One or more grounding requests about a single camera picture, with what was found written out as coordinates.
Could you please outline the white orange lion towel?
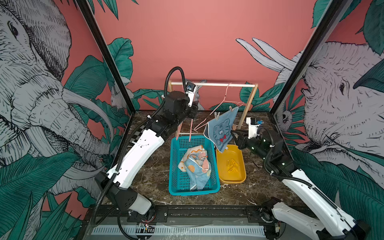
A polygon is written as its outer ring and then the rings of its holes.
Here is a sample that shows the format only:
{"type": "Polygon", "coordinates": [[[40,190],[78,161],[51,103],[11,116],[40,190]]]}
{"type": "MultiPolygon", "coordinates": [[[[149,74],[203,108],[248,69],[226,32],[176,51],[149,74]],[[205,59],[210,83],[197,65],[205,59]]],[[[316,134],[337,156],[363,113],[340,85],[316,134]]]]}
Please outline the white orange lion towel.
{"type": "Polygon", "coordinates": [[[184,154],[178,164],[179,170],[182,172],[187,171],[186,161],[192,157],[192,160],[200,167],[205,167],[205,160],[207,159],[208,151],[204,149],[202,145],[189,148],[184,154]]]}

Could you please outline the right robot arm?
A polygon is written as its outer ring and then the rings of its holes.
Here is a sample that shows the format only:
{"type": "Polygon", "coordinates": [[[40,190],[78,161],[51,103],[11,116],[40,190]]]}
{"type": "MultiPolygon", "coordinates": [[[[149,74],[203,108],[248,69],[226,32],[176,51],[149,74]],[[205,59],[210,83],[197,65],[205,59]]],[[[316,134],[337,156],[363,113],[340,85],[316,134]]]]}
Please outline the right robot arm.
{"type": "Polygon", "coordinates": [[[371,227],[339,208],[283,152],[284,140],[264,127],[232,130],[235,144],[263,159],[267,173],[290,188],[315,214],[312,218],[271,198],[260,209],[266,223],[283,222],[312,240],[365,240],[371,227]]]}

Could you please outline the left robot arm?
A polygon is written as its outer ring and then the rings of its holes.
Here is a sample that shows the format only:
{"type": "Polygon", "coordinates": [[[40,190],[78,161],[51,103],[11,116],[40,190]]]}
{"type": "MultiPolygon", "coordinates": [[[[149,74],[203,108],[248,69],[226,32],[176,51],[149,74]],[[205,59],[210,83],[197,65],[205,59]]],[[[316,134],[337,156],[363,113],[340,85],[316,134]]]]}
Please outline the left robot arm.
{"type": "Polygon", "coordinates": [[[194,103],[195,88],[195,85],[186,82],[181,67],[169,71],[165,80],[165,98],[157,110],[140,124],[144,128],[140,138],[125,155],[121,150],[118,151],[117,163],[107,173],[97,174],[96,183],[101,195],[93,208],[91,227],[97,227],[115,210],[120,215],[135,212],[143,216],[144,223],[155,219],[153,202],[133,190],[131,184],[146,161],[177,131],[182,122],[196,116],[198,106],[194,103]],[[183,91],[168,92],[168,83],[175,71],[181,73],[183,91]]]}

